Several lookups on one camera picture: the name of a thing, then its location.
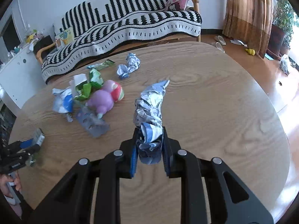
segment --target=slipper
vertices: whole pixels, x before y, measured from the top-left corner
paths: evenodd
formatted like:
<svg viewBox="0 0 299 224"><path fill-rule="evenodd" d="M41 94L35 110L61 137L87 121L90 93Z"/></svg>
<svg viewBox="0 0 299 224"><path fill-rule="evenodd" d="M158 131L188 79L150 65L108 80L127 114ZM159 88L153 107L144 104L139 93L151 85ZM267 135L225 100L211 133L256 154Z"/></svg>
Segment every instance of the slipper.
<svg viewBox="0 0 299 224"><path fill-rule="evenodd" d="M226 45L224 38L222 36L215 36L214 39L222 45Z"/></svg>
<svg viewBox="0 0 299 224"><path fill-rule="evenodd" d="M218 50L225 53L224 49L222 48L221 44L219 42L212 43L213 46L215 46Z"/></svg>

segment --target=cartoon character pillow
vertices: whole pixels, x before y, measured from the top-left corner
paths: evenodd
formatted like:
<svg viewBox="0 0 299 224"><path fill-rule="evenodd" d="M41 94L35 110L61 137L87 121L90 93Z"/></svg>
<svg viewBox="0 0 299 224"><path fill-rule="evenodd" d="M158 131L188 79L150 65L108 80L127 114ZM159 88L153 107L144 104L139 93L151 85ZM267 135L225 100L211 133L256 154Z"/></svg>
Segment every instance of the cartoon character pillow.
<svg viewBox="0 0 299 224"><path fill-rule="evenodd" d="M168 0L165 11L183 11L186 9L188 0Z"/></svg>

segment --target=plant pot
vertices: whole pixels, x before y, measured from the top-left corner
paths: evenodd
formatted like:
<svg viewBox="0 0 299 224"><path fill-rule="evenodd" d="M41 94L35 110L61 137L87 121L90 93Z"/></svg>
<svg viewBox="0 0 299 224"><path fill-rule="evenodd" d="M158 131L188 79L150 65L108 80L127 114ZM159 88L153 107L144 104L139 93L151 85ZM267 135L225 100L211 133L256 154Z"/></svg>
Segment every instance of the plant pot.
<svg viewBox="0 0 299 224"><path fill-rule="evenodd" d="M285 43L282 44L281 48L280 48L280 54L284 55L287 54L289 55L290 52L290 47L288 47Z"/></svg>
<svg viewBox="0 0 299 224"><path fill-rule="evenodd" d="M271 54L279 56L280 48L285 35L286 33L282 29L272 24L267 51L269 50Z"/></svg>

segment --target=potted plant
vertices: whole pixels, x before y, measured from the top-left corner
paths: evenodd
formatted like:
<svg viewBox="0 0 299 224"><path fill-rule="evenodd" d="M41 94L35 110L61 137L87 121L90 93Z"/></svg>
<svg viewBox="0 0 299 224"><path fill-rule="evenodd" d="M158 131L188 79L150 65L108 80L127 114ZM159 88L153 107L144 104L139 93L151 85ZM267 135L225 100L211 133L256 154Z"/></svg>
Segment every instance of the potted plant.
<svg viewBox="0 0 299 224"><path fill-rule="evenodd" d="M277 0L273 10L273 24L267 52L280 59L280 54L289 54L293 25L298 17L288 0Z"/></svg>

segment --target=green plant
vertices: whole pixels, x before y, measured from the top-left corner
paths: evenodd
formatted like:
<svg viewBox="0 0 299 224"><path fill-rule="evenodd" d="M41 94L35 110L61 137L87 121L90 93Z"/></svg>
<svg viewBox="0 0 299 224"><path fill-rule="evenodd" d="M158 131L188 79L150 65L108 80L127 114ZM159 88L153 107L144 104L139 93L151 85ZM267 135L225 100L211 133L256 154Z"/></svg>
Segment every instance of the green plant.
<svg viewBox="0 0 299 224"><path fill-rule="evenodd" d="M293 25L298 26L298 16L288 0L278 0L273 11L273 24L282 29L286 35L284 43L290 47Z"/></svg>

